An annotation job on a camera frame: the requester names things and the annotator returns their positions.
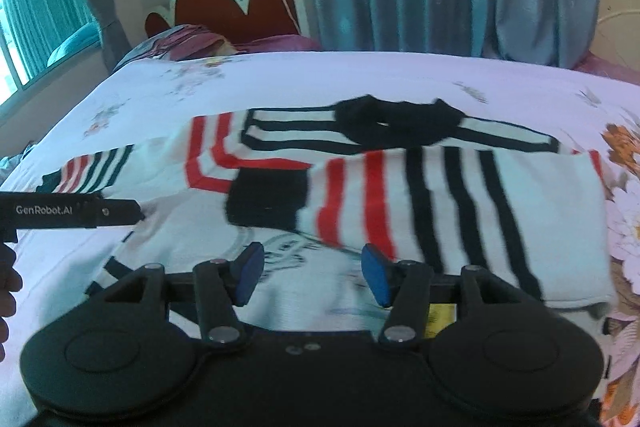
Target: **hand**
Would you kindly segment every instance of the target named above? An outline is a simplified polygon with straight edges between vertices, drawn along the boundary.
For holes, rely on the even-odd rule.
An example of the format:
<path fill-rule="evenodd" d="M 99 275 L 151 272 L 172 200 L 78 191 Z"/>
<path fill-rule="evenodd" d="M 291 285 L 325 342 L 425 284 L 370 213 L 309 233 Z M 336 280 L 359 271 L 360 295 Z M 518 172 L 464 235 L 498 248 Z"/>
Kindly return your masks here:
<path fill-rule="evenodd" d="M 15 251 L 0 243 L 0 362 L 4 360 L 4 344 L 9 339 L 9 327 L 1 317 L 15 315 L 15 299 L 10 292 L 20 291 L 22 277 L 14 270 Z"/>

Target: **black stripe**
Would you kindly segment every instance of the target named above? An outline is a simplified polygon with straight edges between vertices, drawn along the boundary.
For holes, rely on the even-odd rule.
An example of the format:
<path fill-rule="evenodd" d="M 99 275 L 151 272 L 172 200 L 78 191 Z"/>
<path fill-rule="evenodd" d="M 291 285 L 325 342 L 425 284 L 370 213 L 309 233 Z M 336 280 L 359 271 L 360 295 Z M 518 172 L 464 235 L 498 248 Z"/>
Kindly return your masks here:
<path fill-rule="evenodd" d="M 133 272 L 132 269 L 122 264 L 115 257 L 109 258 L 107 263 L 104 265 L 104 270 L 109 273 L 109 275 L 114 276 L 116 279 L 122 279 L 124 276 L 129 275 L 131 272 Z"/>
<path fill-rule="evenodd" d="M 414 233 L 420 245 L 424 260 L 436 273 L 443 273 L 440 245 L 433 228 L 431 192 L 424 183 L 424 163 L 422 147 L 407 149 L 404 172 L 411 196 L 414 218 Z"/>
<path fill-rule="evenodd" d="M 255 107 L 252 111 L 278 111 L 278 112 L 312 112 L 312 111 L 333 111 L 335 105 L 323 105 L 321 107 Z"/>
<path fill-rule="evenodd" d="M 555 152 L 555 153 L 560 152 L 560 142 L 558 141 L 557 138 L 554 138 L 553 136 L 551 137 L 551 141 L 549 142 L 549 148 L 551 149 L 551 152 Z"/>
<path fill-rule="evenodd" d="M 252 120 L 250 126 L 256 126 L 263 131 L 338 131 L 338 125 L 332 120 L 292 120 L 271 121 Z"/>
<path fill-rule="evenodd" d="M 107 156 L 107 160 L 102 164 L 102 168 L 100 169 L 100 173 L 98 174 L 98 179 L 95 181 L 93 185 L 87 190 L 87 192 L 95 192 L 98 187 L 100 187 L 100 183 L 102 182 L 105 174 L 107 174 L 107 169 L 110 167 L 113 159 L 116 157 L 116 152 L 118 149 L 111 149 L 109 151 L 109 155 Z"/>
<path fill-rule="evenodd" d="M 240 136 L 244 136 L 244 133 L 247 132 L 247 130 L 249 129 L 249 127 L 252 126 L 253 122 L 254 122 L 254 113 L 255 113 L 255 109 L 249 109 L 246 112 L 246 117 L 244 117 L 244 123 L 242 124 L 242 132 L 240 134 Z"/>
<path fill-rule="evenodd" d="M 510 149 L 513 151 L 522 152 L 557 152 L 554 150 L 554 146 L 551 143 L 531 143 L 522 140 L 516 140 L 513 138 L 503 138 L 495 136 L 493 134 L 487 134 L 484 132 L 474 131 L 472 129 L 465 129 L 458 127 L 452 134 L 452 138 L 464 140 L 466 142 L 479 143 L 482 145 L 488 145 L 490 147 L 499 147 L 502 149 Z"/>
<path fill-rule="evenodd" d="M 120 174 L 120 171 L 122 171 L 122 168 L 124 167 L 124 164 L 129 159 L 129 155 L 131 154 L 132 150 L 133 150 L 133 146 L 132 145 L 127 145 L 125 147 L 124 154 L 122 155 L 122 158 L 120 158 L 120 161 L 118 162 L 118 166 L 113 171 L 113 174 L 111 175 L 111 178 L 109 178 L 109 181 L 107 182 L 107 184 L 103 188 L 111 187 L 111 185 L 113 185 L 116 182 L 116 179 L 118 178 L 118 175 Z"/>
<path fill-rule="evenodd" d="M 104 288 L 97 282 L 93 281 L 89 286 L 87 286 L 86 290 L 84 290 L 84 294 L 93 297 L 97 293 L 100 293 L 102 290 L 104 290 Z"/>
<path fill-rule="evenodd" d="M 253 136 L 244 135 L 241 139 L 249 149 L 254 151 L 278 151 L 282 149 L 305 149 L 331 154 L 350 156 L 360 154 L 363 151 L 361 145 L 329 142 L 326 140 L 284 140 L 284 141 L 263 141 Z"/>
<path fill-rule="evenodd" d="M 52 172 L 51 174 L 45 174 L 42 177 L 42 185 L 36 187 L 36 192 L 46 192 L 52 194 L 56 187 L 60 185 L 62 180 L 62 170 Z"/>
<path fill-rule="evenodd" d="M 76 190 L 77 194 L 81 194 L 85 187 L 89 184 L 89 181 L 91 181 L 91 178 L 94 176 L 95 169 L 98 167 L 98 163 L 100 163 L 100 158 L 102 158 L 101 152 L 97 152 L 94 154 L 94 161 L 91 163 L 91 167 L 89 167 L 89 172 L 87 172 L 86 178 L 84 179 L 84 182 L 82 182 L 82 186 L 78 188 L 78 190 Z"/>
<path fill-rule="evenodd" d="M 479 151 L 480 165 L 484 176 L 484 183 L 489 192 L 500 220 L 500 228 L 504 237 L 504 244 L 509 256 L 509 264 L 511 271 L 518 279 L 520 288 L 535 297 L 542 300 L 542 291 L 538 279 L 530 272 L 527 264 L 527 257 L 524 250 L 524 244 L 518 224 L 516 223 L 511 205 L 507 200 L 500 180 L 498 167 L 495 164 L 493 151 Z"/>
<path fill-rule="evenodd" d="M 489 269 L 478 230 L 478 214 L 462 179 L 462 158 L 457 147 L 444 148 L 444 168 L 449 192 L 458 204 L 458 222 L 462 245 L 469 263 Z"/>
<path fill-rule="evenodd" d="M 522 130 L 525 130 L 525 131 L 529 131 L 529 132 L 535 133 L 535 134 L 537 134 L 539 136 L 545 136 L 547 138 L 553 138 L 553 136 L 551 136 L 549 134 L 545 134 L 543 132 L 536 131 L 535 129 L 532 129 L 531 127 L 526 127 L 524 125 L 518 125 L 517 123 L 505 122 L 505 121 L 502 121 L 502 120 L 489 120 L 488 118 L 478 118 L 476 116 L 472 117 L 472 119 L 473 120 L 479 120 L 481 122 L 501 123 L 502 125 L 506 125 L 508 127 L 515 127 L 516 129 L 522 129 Z"/>

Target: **bedsheet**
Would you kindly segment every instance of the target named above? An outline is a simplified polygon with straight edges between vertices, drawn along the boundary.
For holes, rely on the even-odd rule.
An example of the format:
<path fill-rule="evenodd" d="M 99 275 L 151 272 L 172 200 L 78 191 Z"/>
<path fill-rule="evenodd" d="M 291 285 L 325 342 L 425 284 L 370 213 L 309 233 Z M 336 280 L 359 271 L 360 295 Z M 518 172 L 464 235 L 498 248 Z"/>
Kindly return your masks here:
<path fill-rule="evenodd" d="M 193 116 L 249 107 L 329 105 L 363 94 L 429 103 L 441 98 L 478 118 L 509 121 L 605 158 L 610 269 L 619 304 L 611 314 L 608 425 L 636 425 L 640 341 L 640 90 L 575 71 L 497 60 L 400 53 L 274 53 L 171 63 L 139 60 L 115 73 L 72 110 L 25 158 L 2 190 L 33 190 L 73 156 L 168 136 Z M 8 320 L 0 363 L 0 426 L 34 409 L 20 379 L 22 345 L 82 301 L 130 227 L 27 231 L 16 269 L 24 279 Z M 575 311 L 586 327 L 591 314 Z"/>

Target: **headboard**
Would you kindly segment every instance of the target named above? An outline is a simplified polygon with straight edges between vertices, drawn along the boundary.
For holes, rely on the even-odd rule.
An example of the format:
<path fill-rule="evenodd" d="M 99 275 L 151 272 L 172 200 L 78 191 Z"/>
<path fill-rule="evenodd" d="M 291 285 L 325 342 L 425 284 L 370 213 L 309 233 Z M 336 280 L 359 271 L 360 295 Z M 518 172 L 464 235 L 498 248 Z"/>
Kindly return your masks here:
<path fill-rule="evenodd" d="M 309 36 L 303 0 L 169 0 L 145 20 L 149 37 L 180 24 L 204 24 L 239 44 L 276 35 Z"/>

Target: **pink pillow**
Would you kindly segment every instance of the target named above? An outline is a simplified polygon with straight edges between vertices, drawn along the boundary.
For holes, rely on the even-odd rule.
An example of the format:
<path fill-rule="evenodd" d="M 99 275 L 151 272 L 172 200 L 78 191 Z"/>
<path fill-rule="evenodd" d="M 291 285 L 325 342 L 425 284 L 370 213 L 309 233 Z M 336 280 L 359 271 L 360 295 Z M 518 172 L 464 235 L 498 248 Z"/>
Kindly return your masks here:
<path fill-rule="evenodd" d="M 604 58 L 596 57 L 596 55 L 591 52 L 588 52 L 574 67 L 574 71 L 597 74 L 598 76 L 605 76 L 607 78 L 615 78 L 622 82 L 628 82 L 629 84 L 640 86 L 640 71 L 613 64 Z"/>
<path fill-rule="evenodd" d="M 322 47 L 315 40 L 302 35 L 276 35 L 236 44 L 235 48 L 244 53 L 268 52 L 321 52 Z"/>

